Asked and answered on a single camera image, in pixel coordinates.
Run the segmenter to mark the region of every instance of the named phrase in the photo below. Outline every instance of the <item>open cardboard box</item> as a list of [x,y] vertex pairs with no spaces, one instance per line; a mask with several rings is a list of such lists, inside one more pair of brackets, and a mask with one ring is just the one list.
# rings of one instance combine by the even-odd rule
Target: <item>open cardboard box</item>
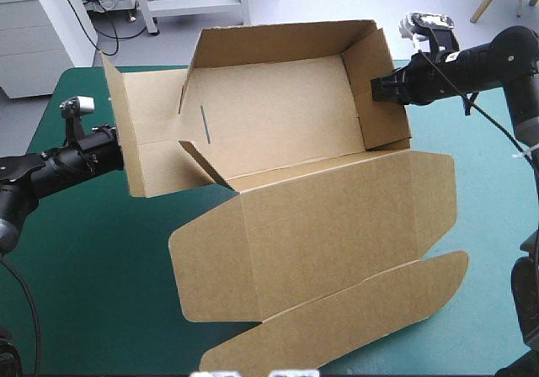
[[466,253],[421,259],[456,221],[453,161],[372,101],[373,21],[204,29],[189,70],[104,69],[131,194],[238,192],[169,241],[187,319],[262,322],[201,370],[316,368],[455,294]]

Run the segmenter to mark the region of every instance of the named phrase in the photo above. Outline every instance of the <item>metal frame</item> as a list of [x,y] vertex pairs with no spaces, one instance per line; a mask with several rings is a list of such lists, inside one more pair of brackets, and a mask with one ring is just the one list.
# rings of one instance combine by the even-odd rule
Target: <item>metal frame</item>
[[158,17],[192,15],[196,13],[220,13],[241,9],[243,24],[249,25],[249,0],[137,0],[142,16],[151,34],[157,35]]

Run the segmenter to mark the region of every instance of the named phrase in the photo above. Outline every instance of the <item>gray floor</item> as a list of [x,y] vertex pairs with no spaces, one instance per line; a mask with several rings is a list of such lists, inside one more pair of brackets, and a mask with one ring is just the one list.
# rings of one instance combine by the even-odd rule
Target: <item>gray floor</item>
[[[250,0],[253,24],[305,22],[338,19],[375,19],[386,31],[395,59],[409,58],[410,42],[401,40],[398,20],[408,11],[447,13],[456,22],[461,48],[489,42],[500,30],[515,24],[536,28],[539,12],[525,5],[523,16],[516,17],[516,0],[494,0],[477,24],[469,18],[481,0]],[[120,35],[130,35],[142,27],[140,19],[128,24],[124,13],[116,13]],[[96,27],[111,33],[102,17]],[[143,34],[122,41],[120,52],[110,60],[117,66],[188,64],[200,29],[241,23],[238,14],[221,13],[160,19],[161,34]],[[99,47],[113,50],[114,41],[102,38]],[[95,65],[100,65],[96,57]],[[0,157],[23,154],[35,132],[48,98],[8,99],[0,92]]]

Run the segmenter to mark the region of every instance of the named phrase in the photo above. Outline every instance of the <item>drawer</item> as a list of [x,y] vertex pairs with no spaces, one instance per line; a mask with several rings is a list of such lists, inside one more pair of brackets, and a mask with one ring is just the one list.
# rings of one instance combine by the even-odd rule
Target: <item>drawer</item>
[[0,30],[0,56],[64,49],[52,26]]
[[60,75],[71,67],[64,50],[0,56],[0,88],[10,98],[50,95]]
[[0,30],[50,25],[38,0],[0,3]]

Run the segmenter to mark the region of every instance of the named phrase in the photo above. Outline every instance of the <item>white cable tie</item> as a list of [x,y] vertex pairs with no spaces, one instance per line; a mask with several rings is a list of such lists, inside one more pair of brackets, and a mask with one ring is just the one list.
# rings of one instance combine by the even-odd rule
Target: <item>white cable tie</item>
[[528,148],[527,150],[524,150],[523,152],[518,152],[517,154],[513,154],[513,158],[524,158],[524,156],[528,156],[531,158],[532,152],[539,149],[539,144],[535,144],[534,146]]

